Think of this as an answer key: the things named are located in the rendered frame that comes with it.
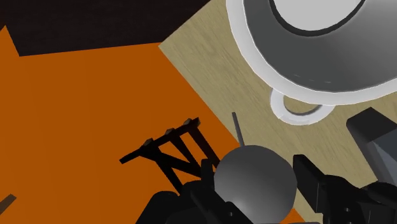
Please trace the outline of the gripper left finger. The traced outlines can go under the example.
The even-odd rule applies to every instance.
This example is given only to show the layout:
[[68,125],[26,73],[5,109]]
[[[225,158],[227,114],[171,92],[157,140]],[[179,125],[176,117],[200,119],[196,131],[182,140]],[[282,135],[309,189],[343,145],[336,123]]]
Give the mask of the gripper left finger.
[[237,206],[214,190],[214,171],[208,159],[201,161],[201,180],[187,182],[182,192],[155,193],[136,224],[253,224]]

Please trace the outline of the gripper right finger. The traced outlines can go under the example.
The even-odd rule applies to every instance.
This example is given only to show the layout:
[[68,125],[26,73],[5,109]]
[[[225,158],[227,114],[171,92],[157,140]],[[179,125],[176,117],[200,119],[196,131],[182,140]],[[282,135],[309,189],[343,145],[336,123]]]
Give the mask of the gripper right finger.
[[297,188],[323,224],[397,224],[397,186],[373,182],[358,188],[322,173],[305,155],[293,156]]

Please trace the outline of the grey round fruit with stem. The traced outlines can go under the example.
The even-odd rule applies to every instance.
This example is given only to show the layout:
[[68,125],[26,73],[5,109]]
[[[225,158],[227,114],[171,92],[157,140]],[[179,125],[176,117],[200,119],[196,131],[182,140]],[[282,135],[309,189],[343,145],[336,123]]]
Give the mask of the grey round fruit with stem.
[[276,152],[244,143],[232,113],[240,146],[228,152],[214,173],[214,189],[254,224],[280,223],[295,203],[297,180],[289,162]]

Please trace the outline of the black box with grey panel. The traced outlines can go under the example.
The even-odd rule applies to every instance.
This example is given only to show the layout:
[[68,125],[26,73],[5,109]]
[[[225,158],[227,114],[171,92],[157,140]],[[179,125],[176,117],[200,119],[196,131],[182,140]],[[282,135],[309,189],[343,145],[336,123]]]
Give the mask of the black box with grey panel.
[[397,123],[369,107],[346,127],[377,180],[397,186]]

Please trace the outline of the black wooden frame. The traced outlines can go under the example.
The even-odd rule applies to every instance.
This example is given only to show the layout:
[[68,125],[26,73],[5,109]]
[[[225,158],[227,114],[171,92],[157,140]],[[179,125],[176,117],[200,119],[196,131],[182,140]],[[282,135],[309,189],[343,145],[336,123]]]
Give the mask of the black wooden frame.
[[[145,140],[145,142],[138,149],[123,156],[120,159],[120,163],[125,164],[137,157],[143,157],[152,160],[157,164],[157,166],[159,166],[177,192],[180,193],[182,191],[183,184],[177,177],[174,169],[183,171],[199,178],[202,176],[201,166],[195,160],[194,156],[191,154],[181,139],[183,134],[188,133],[192,137],[207,159],[209,159],[210,163],[212,163],[213,167],[217,167],[220,163],[220,159],[199,130],[199,125],[199,118],[189,118],[182,124],[182,126],[176,129],[167,129],[163,136],[157,139],[149,138]],[[160,146],[168,142],[172,143],[186,158],[186,160],[181,160],[161,152]]]

